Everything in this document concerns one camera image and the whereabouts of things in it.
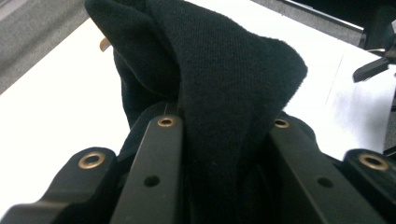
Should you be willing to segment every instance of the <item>black metal part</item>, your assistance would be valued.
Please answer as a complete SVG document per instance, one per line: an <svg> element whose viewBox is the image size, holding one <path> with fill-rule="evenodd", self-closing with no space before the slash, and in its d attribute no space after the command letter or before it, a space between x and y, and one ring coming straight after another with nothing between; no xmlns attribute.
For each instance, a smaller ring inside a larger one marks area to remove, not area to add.
<svg viewBox="0 0 396 224"><path fill-rule="evenodd" d="M379 73L388 70L389 64L390 60L388 58L380 58L371 63L367 63L366 65L358 68L355 73L353 73L353 81L360 82L374 77Z"/></svg>
<svg viewBox="0 0 396 224"><path fill-rule="evenodd" d="M108 223L114 205L116 156L102 147L75 154L36 203L11 207L4 224Z"/></svg>
<svg viewBox="0 0 396 224"><path fill-rule="evenodd" d="M396 41L396 16L393 18L394 21L390 22L384 32L384 48L391 49L395 45Z"/></svg>
<svg viewBox="0 0 396 224"><path fill-rule="evenodd" d="M153 119L134 159L112 224L181 221L182 121Z"/></svg>
<svg viewBox="0 0 396 224"><path fill-rule="evenodd" d="M384 156L387 156L396 161L396 146L388 148L384 151Z"/></svg>
<svg viewBox="0 0 396 224"><path fill-rule="evenodd" d="M371 20L366 20L368 24L364 27L366 36L364 49L389 49L389 43L393 42L392 22L396 20L396 5L381 6L373 8L375 13ZM384 56L380 52L373 53L378 56Z"/></svg>
<svg viewBox="0 0 396 224"><path fill-rule="evenodd" d="M280 119L288 127L272 129L263 158L278 176L276 223L386 223L298 125Z"/></svg>
<svg viewBox="0 0 396 224"><path fill-rule="evenodd" d="M396 34L393 36L393 41L389 44L389 50L385 52L385 57L391 62L396 63Z"/></svg>
<svg viewBox="0 0 396 224"><path fill-rule="evenodd" d="M149 113L149 111L144 112L140 116L140 118L145 116L144 115L145 113ZM169 116L177 116L179 114L178 113L177 103L176 102L168 102L168 103L166 103L164 111L162 113L159 113L158 115L162 115L162 114L169 115ZM154 117L155 117L155 115L152 115L152 114L147 115L148 124L150 122L150 118L154 118ZM140 135L140 132L137 132L136 130L134 130L134 129L138 129L139 127L143 127L143 125L140 126L140 124L137 124L137 123L134 125L134 127L131 129L131 132L128 134L127 139L125 140L124 145L130 146L130 145L134 144L135 142L137 143L138 140L136 140L135 138L132 138L130 135L131 135L131 133L134 134L134 136ZM144 127L142 129L142 139L144 138L143 135L145 134L145 130L146 129L147 129L147 127ZM121 150L120 154L117 156L118 173L120 175L125 175L124 177L122 177L125 180L126 180L126 176L129 174L129 172L131 170L131 166L132 166L132 164L134 162L134 157L135 157L136 153L137 153L137 150L136 151L135 150L131 150L131 149L128 149L128 150L125 150L125 151Z"/></svg>
<svg viewBox="0 0 396 224"><path fill-rule="evenodd" d="M346 154L342 170L388 223L396 223L396 161L370 150L355 149Z"/></svg>

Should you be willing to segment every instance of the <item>black knit fabric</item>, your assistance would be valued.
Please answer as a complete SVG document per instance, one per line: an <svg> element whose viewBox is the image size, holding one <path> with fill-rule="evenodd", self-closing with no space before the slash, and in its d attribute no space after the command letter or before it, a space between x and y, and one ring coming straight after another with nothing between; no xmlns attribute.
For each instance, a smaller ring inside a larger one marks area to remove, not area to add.
<svg viewBox="0 0 396 224"><path fill-rule="evenodd" d="M86 8L114 47L131 127L182 88L196 223L260 222L252 169L306 75L297 52L183 1L87 0Z"/></svg>

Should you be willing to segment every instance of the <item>screw hole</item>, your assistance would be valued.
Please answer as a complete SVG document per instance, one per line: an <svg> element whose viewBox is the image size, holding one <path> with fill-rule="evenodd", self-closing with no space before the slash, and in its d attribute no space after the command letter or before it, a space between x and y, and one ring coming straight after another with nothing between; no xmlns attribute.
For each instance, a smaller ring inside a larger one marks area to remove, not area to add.
<svg viewBox="0 0 396 224"><path fill-rule="evenodd" d="M151 175L146 177L145 186L148 188L155 187L160 184L160 178L156 175Z"/></svg>
<svg viewBox="0 0 396 224"><path fill-rule="evenodd" d="M333 184L332 181L326 177L319 177L318 184L320 184L324 188L332 188Z"/></svg>
<svg viewBox="0 0 396 224"><path fill-rule="evenodd" d="M93 163L95 163L95 162L97 162L97 161L99 161L99 157L96 156L96 155L90 156L90 157L88 157L87 159L85 159L85 162L86 162L87 164L93 164Z"/></svg>
<svg viewBox="0 0 396 224"><path fill-rule="evenodd" d="M161 127L170 127L172 125L174 125L175 121L173 119L170 118L163 118L158 120L158 125L160 125Z"/></svg>
<svg viewBox="0 0 396 224"><path fill-rule="evenodd" d="M388 163L376 155L361 154L359 155L359 161L365 166L375 170L385 171L389 168Z"/></svg>
<svg viewBox="0 0 396 224"><path fill-rule="evenodd" d="M289 123L283 119L276 119L275 120L275 126L278 128L288 128Z"/></svg>
<svg viewBox="0 0 396 224"><path fill-rule="evenodd" d="M79 160L78 166L85 170L92 169L102 164L105 158L106 155L101 152L90 152Z"/></svg>

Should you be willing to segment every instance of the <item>gray carpet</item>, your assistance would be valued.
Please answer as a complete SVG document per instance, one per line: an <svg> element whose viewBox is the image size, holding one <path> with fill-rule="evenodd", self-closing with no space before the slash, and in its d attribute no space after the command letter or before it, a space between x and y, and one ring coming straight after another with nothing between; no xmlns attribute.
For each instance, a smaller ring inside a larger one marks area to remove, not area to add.
<svg viewBox="0 0 396 224"><path fill-rule="evenodd" d="M343 23L312 8L279 0L252 1L351 45L358 46L361 40L362 28Z"/></svg>
<svg viewBox="0 0 396 224"><path fill-rule="evenodd" d="M3 0L0 94L87 19L83 0Z"/></svg>

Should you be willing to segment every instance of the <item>white surface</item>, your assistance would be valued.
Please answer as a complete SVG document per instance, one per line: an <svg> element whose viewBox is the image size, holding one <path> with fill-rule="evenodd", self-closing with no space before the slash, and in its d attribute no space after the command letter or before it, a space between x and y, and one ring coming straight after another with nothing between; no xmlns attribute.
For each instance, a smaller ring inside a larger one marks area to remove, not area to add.
<svg viewBox="0 0 396 224"><path fill-rule="evenodd" d="M308 77L286 110L311 125L321 150L337 159L353 147L382 150L396 80L393 66L359 84L352 73L375 56L248 0L194 0L258 35L285 40ZM111 50L85 22L0 96L0 216L31 203L76 152L120 149L128 133Z"/></svg>
<svg viewBox="0 0 396 224"><path fill-rule="evenodd" d="M86 21L0 95L0 217L32 203L72 155L120 150L129 128L112 50Z"/></svg>

